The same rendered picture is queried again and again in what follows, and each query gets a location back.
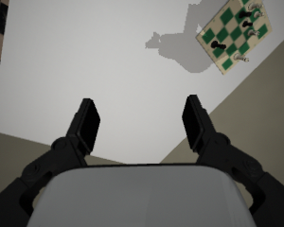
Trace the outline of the white rook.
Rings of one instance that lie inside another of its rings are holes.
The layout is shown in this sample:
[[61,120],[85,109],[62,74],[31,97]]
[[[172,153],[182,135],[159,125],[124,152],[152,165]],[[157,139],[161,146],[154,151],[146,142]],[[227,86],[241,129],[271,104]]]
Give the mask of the white rook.
[[259,31],[253,31],[253,29],[250,29],[247,32],[247,36],[251,36],[251,35],[258,36],[258,33],[259,33]]

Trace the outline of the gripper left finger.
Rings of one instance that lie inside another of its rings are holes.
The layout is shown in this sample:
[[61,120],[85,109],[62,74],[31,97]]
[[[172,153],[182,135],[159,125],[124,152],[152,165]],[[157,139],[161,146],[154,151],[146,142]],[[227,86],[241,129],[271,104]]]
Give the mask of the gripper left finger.
[[51,150],[28,164],[0,193],[0,227],[27,227],[32,203],[49,180],[68,168],[87,166],[84,157],[94,149],[100,123],[93,99],[82,100],[73,120],[65,137],[56,139]]

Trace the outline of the green and cream chessboard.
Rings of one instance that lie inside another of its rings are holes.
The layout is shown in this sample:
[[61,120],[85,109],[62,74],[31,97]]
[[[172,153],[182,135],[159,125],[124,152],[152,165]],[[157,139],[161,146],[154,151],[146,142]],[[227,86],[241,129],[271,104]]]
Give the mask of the green and cream chessboard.
[[[245,57],[273,30],[271,28],[264,6],[260,9],[249,10],[251,3],[262,4],[262,0],[228,0],[211,21],[196,36],[196,39],[217,65],[223,75],[232,69],[240,60],[234,60],[235,54]],[[239,18],[241,11],[251,11],[250,17]],[[254,13],[264,12],[264,16],[254,18]],[[252,26],[243,27],[243,22],[253,23]],[[247,32],[259,31],[258,36],[247,36]],[[212,48],[212,42],[226,44],[224,50],[219,47]]]

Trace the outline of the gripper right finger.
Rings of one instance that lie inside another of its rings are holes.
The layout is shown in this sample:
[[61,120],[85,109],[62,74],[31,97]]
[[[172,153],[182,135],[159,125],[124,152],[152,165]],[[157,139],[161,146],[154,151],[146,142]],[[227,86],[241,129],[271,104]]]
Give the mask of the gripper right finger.
[[284,185],[263,171],[258,160],[232,146],[225,134],[216,132],[197,95],[187,97],[182,119],[190,149],[199,155],[196,163],[223,169],[246,187],[257,227],[284,227]]

